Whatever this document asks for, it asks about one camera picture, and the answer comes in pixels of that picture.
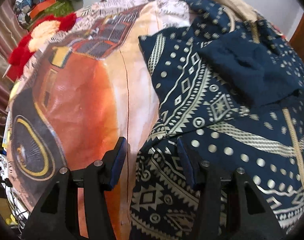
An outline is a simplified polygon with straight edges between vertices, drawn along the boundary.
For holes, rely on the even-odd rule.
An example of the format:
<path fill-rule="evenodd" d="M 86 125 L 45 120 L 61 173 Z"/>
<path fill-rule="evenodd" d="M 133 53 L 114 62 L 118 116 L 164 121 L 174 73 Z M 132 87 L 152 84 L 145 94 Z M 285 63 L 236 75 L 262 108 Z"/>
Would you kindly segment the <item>navy patterned garment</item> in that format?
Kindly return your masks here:
<path fill-rule="evenodd" d="M 140 36 L 159 119 L 136 159 L 130 239 L 190 239 L 200 191 L 177 152 L 242 167 L 283 238 L 304 239 L 304 63 L 243 0 L 183 0 L 188 27 Z"/>

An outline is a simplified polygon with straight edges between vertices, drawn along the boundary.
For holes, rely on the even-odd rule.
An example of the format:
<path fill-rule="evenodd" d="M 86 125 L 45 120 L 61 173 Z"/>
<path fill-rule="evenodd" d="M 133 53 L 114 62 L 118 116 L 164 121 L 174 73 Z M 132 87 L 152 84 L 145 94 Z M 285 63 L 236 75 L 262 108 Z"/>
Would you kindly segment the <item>printed newspaper bedspread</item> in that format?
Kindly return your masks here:
<path fill-rule="evenodd" d="M 159 107 L 138 37 L 191 17 L 183 0 L 106 0 L 77 15 L 70 31 L 36 51 L 11 91 L 7 175 L 26 208 L 22 222 L 61 167 L 85 168 L 125 137 L 121 177 L 106 202 L 116 237 L 128 239 L 136 155 Z"/>

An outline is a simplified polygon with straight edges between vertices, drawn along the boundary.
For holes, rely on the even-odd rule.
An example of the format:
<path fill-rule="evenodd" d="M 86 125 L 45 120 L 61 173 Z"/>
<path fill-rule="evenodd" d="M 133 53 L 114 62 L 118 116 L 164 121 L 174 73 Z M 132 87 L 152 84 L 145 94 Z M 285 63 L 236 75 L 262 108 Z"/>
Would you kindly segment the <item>red plush toy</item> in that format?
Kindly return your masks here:
<path fill-rule="evenodd" d="M 57 32 L 72 29 L 76 20 L 77 15 L 74 12 L 62 17 L 48 15 L 38 20 L 32 30 L 20 40 L 10 54 L 8 58 L 9 68 L 6 71 L 6 76 L 12 81 L 20 78 L 25 64 L 40 46 L 51 39 Z"/>

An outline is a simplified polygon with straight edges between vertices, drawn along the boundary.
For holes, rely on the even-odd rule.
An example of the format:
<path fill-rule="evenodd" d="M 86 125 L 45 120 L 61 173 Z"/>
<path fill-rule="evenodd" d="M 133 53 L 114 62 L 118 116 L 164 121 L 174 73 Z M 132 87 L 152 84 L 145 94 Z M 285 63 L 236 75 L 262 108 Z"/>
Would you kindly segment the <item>striped red gold curtain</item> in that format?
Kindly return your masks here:
<path fill-rule="evenodd" d="M 0 5 L 0 143 L 3 139 L 6 107 L 13 81 L 4 74 L 8 68 L 8 57 L 21 38 L 27 33 L 18 23 L 13 11 L 16 0 L 3 0 Z"/>

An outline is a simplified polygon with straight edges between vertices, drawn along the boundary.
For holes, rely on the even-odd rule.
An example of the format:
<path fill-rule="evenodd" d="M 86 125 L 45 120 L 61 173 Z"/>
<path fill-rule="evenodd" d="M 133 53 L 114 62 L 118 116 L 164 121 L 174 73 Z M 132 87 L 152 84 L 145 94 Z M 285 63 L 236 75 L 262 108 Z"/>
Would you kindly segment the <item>orange box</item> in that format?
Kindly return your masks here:
<path fill-rule="evenodd" d="M 45 9 L 49 8 L 50 6 L 54 5 L 56 0 L 45 0 L 37 4 L 31 11 L 30 11 L 30 18 L 34 19 L 40 12 L 44 11 Z"/>

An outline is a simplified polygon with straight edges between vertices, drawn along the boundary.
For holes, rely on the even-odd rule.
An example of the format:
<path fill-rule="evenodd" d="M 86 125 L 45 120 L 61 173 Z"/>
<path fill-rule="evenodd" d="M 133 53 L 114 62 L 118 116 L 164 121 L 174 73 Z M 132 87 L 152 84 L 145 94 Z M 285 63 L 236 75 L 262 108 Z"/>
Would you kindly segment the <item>green storage box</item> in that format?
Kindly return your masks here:
<path fill-rule="evenodd" d="M 35 24 L 35 22 L 37 22 L 38 20 L 40 20 L 45 16 L 53 15 L 55 17 L 63 17 L 63 16 L 67 16 L 72 12 L 74 12 L 74 7 L 71 1 L 57 0 L 53 5 L 49 6 L 43 11 L 38 12 L 34 18 L 30 15 L 31 20 L 25 28 L 31 29 L 32 26 Z"/>

